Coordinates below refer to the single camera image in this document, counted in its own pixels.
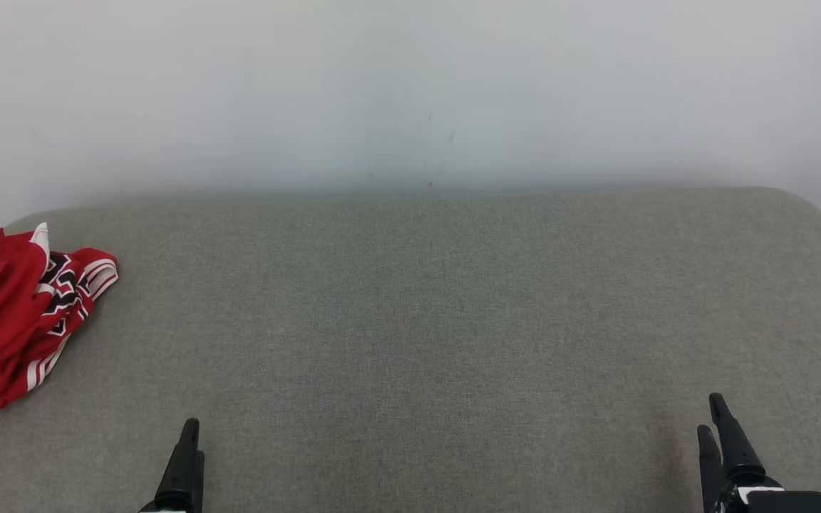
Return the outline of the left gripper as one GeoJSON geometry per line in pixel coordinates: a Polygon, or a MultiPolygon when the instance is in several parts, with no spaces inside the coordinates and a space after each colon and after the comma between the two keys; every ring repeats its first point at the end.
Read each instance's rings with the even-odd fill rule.
{"type": "Polygon", "coordinates": [[[199,420],[186,419],[157,488],[157,502],[140,513],[202,513],[205,453],[198,448],[199,434],[199,420]]]}

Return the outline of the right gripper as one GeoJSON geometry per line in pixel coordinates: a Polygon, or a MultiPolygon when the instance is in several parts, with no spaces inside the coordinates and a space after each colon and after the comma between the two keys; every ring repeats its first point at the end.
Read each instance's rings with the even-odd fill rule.
{"type": "Polygon", "coordinates": [[[720,393],[709,395],[711,421],[716,437],[707,425],[697,426],[698,470],[700,470],[703,513],[748,513],[749,494],[782,492],[775,480],[766,480],[765,468],[750,444],[742,425],[720,393]]]}

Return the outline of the red jersey with number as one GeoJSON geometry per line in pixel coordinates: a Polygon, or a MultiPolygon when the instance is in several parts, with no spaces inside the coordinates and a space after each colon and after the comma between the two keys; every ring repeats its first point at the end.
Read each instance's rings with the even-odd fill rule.
{"type": "Polygon", "coordinates": [[[42,386],[95,300],[118,281],[116,257],[95,248],[51,252],[25,308],[0,337],[0,410],[42,386]]]}

